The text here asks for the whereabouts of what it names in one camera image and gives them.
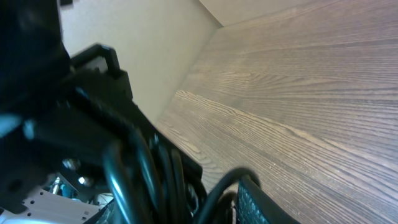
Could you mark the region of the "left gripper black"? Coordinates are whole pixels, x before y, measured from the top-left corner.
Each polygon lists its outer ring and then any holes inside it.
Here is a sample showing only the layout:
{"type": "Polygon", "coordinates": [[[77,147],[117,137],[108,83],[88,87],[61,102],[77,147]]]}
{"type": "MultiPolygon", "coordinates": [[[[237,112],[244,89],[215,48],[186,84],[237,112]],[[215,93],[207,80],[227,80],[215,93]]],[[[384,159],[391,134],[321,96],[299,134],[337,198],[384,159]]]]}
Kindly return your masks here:
{"type": "Polygon", "coordinates": [[[93,178],[89,191],[111,192],[124,223],[191,223],[204,203],[202,169],[133,103],[116,52],[96,44],[70,57],[56,43],[40,61],[46,171],[93,178]]]}

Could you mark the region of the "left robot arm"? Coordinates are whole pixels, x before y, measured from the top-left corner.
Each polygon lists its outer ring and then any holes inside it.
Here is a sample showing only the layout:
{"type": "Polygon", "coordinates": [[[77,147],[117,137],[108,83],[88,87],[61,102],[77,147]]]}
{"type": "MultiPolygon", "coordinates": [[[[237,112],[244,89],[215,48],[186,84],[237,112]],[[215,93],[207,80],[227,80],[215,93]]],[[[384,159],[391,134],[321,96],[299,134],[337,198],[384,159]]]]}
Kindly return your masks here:
{"type": "Polygon", "coordinates": [[[193,223],[201,167],[133,102],[114,49],[69,56],[64,5],[1,2],[1,222],[193,223]]]}

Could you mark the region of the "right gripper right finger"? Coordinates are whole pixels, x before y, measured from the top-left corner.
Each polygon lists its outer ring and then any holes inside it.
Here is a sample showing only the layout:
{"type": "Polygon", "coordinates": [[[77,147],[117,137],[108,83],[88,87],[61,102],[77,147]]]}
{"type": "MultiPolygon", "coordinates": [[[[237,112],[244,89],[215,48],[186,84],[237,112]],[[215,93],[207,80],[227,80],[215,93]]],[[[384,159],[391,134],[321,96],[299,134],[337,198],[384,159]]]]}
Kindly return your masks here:
{"type": "Polygon", "coordinates": [[[239,181],[236,204],[238,223],[299,224],[266,195],[248,176],[239,181]]]}

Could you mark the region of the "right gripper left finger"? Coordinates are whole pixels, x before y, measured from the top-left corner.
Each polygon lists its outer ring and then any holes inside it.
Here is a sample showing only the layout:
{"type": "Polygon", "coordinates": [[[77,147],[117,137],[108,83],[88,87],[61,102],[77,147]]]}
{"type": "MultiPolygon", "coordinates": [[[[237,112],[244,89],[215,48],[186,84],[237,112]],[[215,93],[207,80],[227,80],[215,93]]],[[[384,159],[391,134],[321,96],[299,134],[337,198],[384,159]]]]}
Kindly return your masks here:
{"type": "Polygon", "coordinates": [[[83,224],[124,224],[124,219],[117,203],[112,199],[105,207],[83,224]]]}

